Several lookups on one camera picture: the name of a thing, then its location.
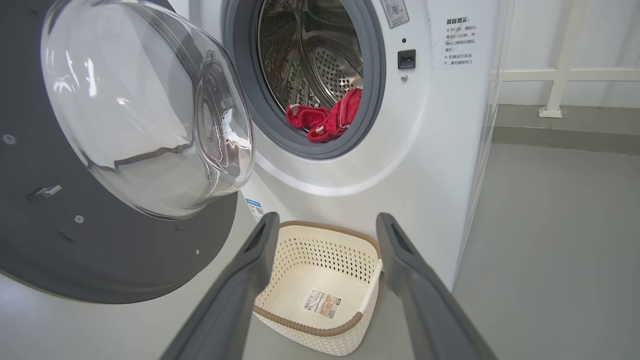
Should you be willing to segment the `white front-load washing machine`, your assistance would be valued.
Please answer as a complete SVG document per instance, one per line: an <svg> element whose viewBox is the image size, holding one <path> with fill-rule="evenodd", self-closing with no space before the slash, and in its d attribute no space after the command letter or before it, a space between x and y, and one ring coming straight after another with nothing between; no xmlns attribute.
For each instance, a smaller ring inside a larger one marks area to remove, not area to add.
<svg viewBox="0 0 640 360"><path fill-rule="evenodd" d="M241 194L282 221L374 236L393 215L452 287L489 148L513 0L160 0L224 45L254 121ZM349 129L313 143L288 105L330 110L362 89Z"/></svg>

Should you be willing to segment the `blue energy label sticker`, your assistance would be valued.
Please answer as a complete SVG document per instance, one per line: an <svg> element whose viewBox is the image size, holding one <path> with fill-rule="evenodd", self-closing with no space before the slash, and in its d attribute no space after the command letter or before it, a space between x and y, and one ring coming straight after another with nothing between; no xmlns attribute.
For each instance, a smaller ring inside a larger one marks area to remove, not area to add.
<svg viewBox="0 0 640 360"><path fill-rule="evenodd" d="M247 203L247 207L253 215L254 220L256 221L256 223L259 223L263 216L265 216L262 205L259 202L256 202L249 198L245 198L245 201Z"/></svg>

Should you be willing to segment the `red and white garment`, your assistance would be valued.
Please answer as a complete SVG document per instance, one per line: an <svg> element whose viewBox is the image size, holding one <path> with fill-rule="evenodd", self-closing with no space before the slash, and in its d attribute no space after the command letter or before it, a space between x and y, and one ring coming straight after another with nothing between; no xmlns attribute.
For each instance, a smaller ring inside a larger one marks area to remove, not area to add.
<svg viewBox="0 0 640 360"><path fill-rule="evenodd" d="M316 144L338 139L355 120L361 104L362 89L346 93L331 109L290 104L285 109L286 121L295 129L307 130L307 139Z"/></svg>

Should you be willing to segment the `white printed product label sticker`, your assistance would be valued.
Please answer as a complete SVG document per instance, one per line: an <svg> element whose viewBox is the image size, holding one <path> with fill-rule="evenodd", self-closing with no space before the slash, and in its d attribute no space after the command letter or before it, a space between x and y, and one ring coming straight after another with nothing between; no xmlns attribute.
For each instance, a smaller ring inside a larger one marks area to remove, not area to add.
<svg viewBox="0 0 640 360"><path fill-rule="evenodd" d="M341 296L313 288L308 293L302 310L333 320L342 302Z"/></svg>

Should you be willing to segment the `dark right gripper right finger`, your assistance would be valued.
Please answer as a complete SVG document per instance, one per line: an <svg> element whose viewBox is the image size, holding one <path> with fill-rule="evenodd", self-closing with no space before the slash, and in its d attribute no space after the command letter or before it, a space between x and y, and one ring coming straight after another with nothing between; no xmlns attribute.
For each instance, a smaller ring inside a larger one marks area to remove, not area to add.
<svg viewBox="0 0 640 360"><path fill-rule="evenodd" d="M402 302L414 360L498 360L393 215L379 213L375 228L386 284Z"/></svg>

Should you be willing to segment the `black round glass washer door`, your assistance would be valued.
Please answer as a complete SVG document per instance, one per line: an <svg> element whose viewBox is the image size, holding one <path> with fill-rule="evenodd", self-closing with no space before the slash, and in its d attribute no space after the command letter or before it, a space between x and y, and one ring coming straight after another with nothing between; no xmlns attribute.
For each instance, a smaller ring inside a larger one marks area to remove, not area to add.
<svg viewBox="0 0 640 360"><path fill-rule="evenodd" d="M110 305L188 283L252 175L248 104L166 0L0 0L0 272Z"/></svg>

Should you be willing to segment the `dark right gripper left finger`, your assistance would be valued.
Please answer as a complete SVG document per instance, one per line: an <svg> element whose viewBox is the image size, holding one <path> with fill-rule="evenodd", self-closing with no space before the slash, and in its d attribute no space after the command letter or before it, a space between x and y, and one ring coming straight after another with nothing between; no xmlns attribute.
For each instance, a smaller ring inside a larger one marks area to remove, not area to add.
<svg viewBox="0 0 640 360"><path fill-rule="evenodd" d="M242 360L257 296L272 275L280 217L266 213L160 360Z"/></svg>

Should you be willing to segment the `white metal railing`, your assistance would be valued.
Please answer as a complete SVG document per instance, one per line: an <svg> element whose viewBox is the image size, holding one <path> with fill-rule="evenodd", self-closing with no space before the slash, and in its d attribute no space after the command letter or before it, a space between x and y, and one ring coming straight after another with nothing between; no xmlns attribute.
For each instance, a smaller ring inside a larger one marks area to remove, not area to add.
<svg viewBox="0 0 640 360"><path fill-rule="evenodd" d="M640 67L573 67L589 2L570 0L569 16L554 67L502 69L493 73L496 82L551 82L546 105L538 110L539 118L563 117L562 99L569 82L640 82Z"/></svg>

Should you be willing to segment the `cream perforated laundry basket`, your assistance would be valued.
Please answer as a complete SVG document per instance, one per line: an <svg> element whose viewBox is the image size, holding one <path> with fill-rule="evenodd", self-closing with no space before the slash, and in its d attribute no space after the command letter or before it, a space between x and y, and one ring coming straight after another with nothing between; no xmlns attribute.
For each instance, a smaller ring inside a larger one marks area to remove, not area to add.
<svg viewBox="0 0 640 360"><path fill-rule="evenodd" d="M256 297L253 314L302 346L347 356L370 326L382 270L379 244L370 235L310 221L283 222L270 281ZM311 289L342 297L334 319L302 310Z"/></svg>

